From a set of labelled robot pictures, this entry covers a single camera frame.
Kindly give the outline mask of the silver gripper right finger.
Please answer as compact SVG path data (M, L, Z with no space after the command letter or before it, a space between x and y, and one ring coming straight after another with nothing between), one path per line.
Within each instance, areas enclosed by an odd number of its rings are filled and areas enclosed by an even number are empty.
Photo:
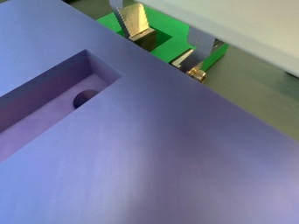
M204 82L206 74L201 70L202 61L221 48L224 42L192 26L186 42L193 49L186 49L170 60L169 64L196 81Z

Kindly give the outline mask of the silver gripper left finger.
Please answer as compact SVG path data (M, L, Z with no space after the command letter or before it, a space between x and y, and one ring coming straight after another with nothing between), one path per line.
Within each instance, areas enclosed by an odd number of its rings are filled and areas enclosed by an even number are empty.
M125 38L150 52L156 48L156 30L149 27L145 8L136 0L108 0Z

